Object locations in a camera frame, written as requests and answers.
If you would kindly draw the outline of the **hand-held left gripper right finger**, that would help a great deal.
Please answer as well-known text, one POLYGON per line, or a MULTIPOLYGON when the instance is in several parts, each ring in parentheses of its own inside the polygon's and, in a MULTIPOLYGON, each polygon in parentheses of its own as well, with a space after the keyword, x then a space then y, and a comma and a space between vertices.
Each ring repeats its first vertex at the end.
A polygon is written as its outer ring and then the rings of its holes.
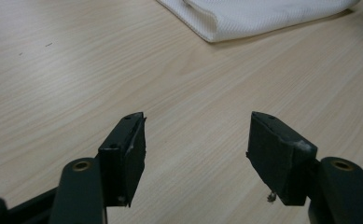
POLYGON ((275 116, 253 111, 246 157, 284 205, 304 205, 317 146, 275 116))

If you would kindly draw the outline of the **white mesh bag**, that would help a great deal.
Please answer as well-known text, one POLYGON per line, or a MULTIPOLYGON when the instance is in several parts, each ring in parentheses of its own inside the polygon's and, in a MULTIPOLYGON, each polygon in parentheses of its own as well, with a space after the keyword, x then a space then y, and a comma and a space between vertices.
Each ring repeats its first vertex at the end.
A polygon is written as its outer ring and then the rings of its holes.
POLYGON ((360 0, 156 0, 209 43, 336 15, 360 0))

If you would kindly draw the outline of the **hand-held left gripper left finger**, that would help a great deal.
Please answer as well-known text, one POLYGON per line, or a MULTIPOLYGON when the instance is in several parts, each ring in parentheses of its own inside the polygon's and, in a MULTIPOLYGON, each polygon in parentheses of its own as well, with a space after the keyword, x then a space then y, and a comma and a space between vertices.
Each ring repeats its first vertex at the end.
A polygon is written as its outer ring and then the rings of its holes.
POLYGON ((146 118, 122 118, 98 149, 106 206, 130 206, 145 169, 146 118))

